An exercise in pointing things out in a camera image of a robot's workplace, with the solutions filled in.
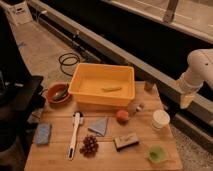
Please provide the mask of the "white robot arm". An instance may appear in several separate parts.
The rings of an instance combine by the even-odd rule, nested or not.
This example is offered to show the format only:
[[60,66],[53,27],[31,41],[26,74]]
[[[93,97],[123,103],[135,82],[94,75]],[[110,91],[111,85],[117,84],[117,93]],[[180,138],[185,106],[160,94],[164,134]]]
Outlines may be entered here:
[[181,89],[180,108],[187,108],[206,82],[213,90],[213,49],[197,49],[187,57],[188,68],[177,80]]

